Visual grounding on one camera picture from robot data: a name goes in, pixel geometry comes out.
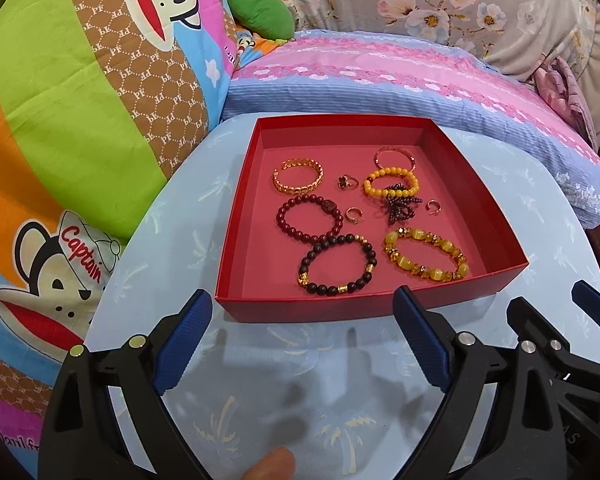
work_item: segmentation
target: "bedsheet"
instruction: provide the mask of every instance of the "bedsheet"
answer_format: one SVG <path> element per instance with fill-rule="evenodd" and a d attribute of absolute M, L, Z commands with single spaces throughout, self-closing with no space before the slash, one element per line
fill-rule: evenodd
<path fill-rule="evenodd" d="M 460 48 L 392 34 L 297 32 L 234 73 L 222 118 L 284 111 L 421 116 L 502 140 L 548 169 L 583 228 L 600 224 L 600 158 L 535 92 Z"/>

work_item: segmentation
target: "monkey mouth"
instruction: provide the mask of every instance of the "monkey mouth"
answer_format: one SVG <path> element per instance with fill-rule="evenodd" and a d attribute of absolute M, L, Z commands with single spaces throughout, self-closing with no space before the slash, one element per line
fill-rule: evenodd
<path fill-rule="evenodd" d="M 65 351 L 69 351 L 72 346 L 82 343 L 80 337 L 56 320 L 10 301 L 0 300 L 0 302 L 24 328 L 37 338 L 42 339 L 42 341 Z"/>
<path fill-rule="evenodd" d="M 154 32 L 160 36 L 161 40 L 165 41 L 164 37 L 164 29 L 162 28 L 162 23 L 160 22 L 160 16 L 158 15 L 158 11 L 155 9 L 154 2 L 152 0 L 137 0 L 138 6 L 144 17 L 147 20 L 147 23 L 151 26 Z"/>

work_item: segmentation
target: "blue gripper pad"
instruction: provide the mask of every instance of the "blue gripper pad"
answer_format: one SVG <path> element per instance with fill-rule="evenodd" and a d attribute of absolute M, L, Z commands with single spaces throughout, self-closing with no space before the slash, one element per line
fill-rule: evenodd
<path fill-rule="evenodd" d="M 429 384 L 447 393 L 452 383 L 450 356 L 406 286 L 394 292 L 394 317 Z"/>
<path fill-rule="evenodd" d="M 580 280 L 571 289 L 571 299 L 600 327 L 600 293 Z"/>
<path fill-rule="evenodd" d="M 211 322 L 211 296 L 197 290 L 177 316 L 176 325 L 155 360 L 154 390 L 159 396 L 176 387 Z"/>

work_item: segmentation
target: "orange fabric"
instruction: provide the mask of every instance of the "orange fabric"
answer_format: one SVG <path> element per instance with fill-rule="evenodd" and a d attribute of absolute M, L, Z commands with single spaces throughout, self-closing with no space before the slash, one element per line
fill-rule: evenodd
<path fill-rule="evenodd" d="M 0 106 L 0 273 L 13 285 L 25 285 L 13 265 L 18 228 L 35 218 L 53 233 L 61 212 L 20 152 Z"/>

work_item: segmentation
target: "beaded bracelet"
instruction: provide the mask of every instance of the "beaded bracelet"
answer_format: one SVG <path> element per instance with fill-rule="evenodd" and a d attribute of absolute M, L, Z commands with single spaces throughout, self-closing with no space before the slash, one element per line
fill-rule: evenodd
<path fill-rule="evenodd" d="M 381 176 L 385 175 L 395 175 L 395 176 L 405 176 L 409 179 L 411 183 L 411 187 L 405 190 L 395 190 L 395 189 L 375 189 L 371 187 L 371 183 Z M 404 168 L 384 168 L 382 170 L 377 170 L 371 173 L 366 180 L 363 182 L 363 189 L 365 193 L 369 196 L 379 196 L 382 198 L 387 197 L 407 197 L 413 196 L 420 190 L 420 184 L 418 183 L 418 179 L 416 176 L 409 170 L 405 170 Z"/>
<path fill-rule="evenodd" d="M 334 222 L 333 222 L 333 227 L 331 228 L 331 231 L 328 231 L 326 234 L 323 234 L 319 237 L 315 236 L 315 235 L 311 236 L 306 233 L 303 233 L 302 231 L 300 231 L 298 229 L 291 227 L 288 223 L 286 223 L 286 221 L 285 221 L 286 212 L 289 211 L 293 206 L 295 206 L 297 204 L 301 204 L 303 202 L 315 203 L 315 204 L 319 205 L 320 208 L 325 213 L 327 213 L 327 215 L 333 216 Z M 280 209 L 278 209 L 278 214 L 276 215 L 276 220 L 278 221 L 278 227 L 280 227 L 280 229 L 282 229 L 283 232 L 285 232 L 292 238 L 295 238 L 296 240 L 300 240 L 300 241 L 304 242 L 305 244 L 308 244 L 308 243 L 317 244 L 318 242 L 324 241 L 329 237 L 332 237 L 334 235 L 337 236 L 338 233 L 340 232 L 340 230 L 342 229 L 342 223 L 343 223 L 344 217 L 342 216 L 342 213 L 338 209 L 338 206 L 335 205 L 335 202 L 333 202 L 331 200 L 327 200 L 326 198 L 323 198 L 321 196 L 304 194 L 304 195 L 298 195 L 294 198 L 290 198 L 285 203 L 283 203 L 283 205 L 280 207 Z"/>
<path fill-rule="evenodd" d="M 350 244 L 353 242 L 358 242 L 362 246 L 362 252 L 365 253 L 366 267 L 362 276 L 360 276 L 355 282 L 349 282 L 347 285 L 339 286 L 317 285 L 316 283 L 309 281 L 309 265 L 311 265 L 311 262 L 315 260 L 315 257 L 318 254 L 328 250 L 331 247 L 335 247 L 336 245 Z M 345 294 L 346 292 L 351 294 L 356 290 L 362 289 L 368 282 L 371 281 L 371 278 L 373 277 L 372 272 L 377 264 L 378 260 L 376 260 L 376 252 L 374 251 L 372 245 L 367 242 L 364 237 L 353 234 L 340 235 L 337 238 L 335 236 L 331 236 L 326 240 L 315 244 L 302 259 L 298 269 L 298 285 L 300 285 L 302 288 L 305 288 L 309 294 L 318 294 L 318 296 L 337 296 L 338 294 Z"/>
<path fill-rule="evenodd" d="M 429 267 L 416 264 L 398 252 L 398 249 L 395 247 L 395 243 L 397 242 L 398 238 L 413 238 L 414 240 L 423 241 L 432 244 L 435 247 L 439 247 L 442 251 L 445 251 L 445 253 L 448 253 L 449 256 L 451 256 L 453 261 L 458 265 L 458 268 L 455 272 L 451 272 L 450 270 L 445 272 L 442 269 L 429 269 Z M 384 238 L 384 251 L 388 254 L 389 259 L 392 262 L 395 262 L 395 264 L 402 270 L 410 272 L 413 276 L 429 278 L 434 282 L 450 282 L 451 280 L 460 280 L 469 272 L 469 266 L 466 263 L 466 257 L 464 254 L 462 254 L 462 251 L 453 244 L 453 242 L 449 240 L 443 240 L 441 237 L 433 233 L 426 233 L 422 229 L 400 227 L 395 231 L 391 231 Z"/>
<path fill-rule="evenodd" d="M 290 158 L 282 163 L 283 170 L 288 170 L 288 168 L 294 168 L 295 166 L 308 166 L 309 168 L 314 168 L 318 176 L 311 184 L 307 184 L 306 186 L 285 186 L 278 180 L 279 171 L 278 168 L 276 168 L 273 170 L 273 185 L 276 186 L 278 191 L 288 195 L 298 195 L 302 193 L 309 193 L 320 186 L 322 177 L 324 176 L 324 171 L 318 162 L 312 158 Z"/>

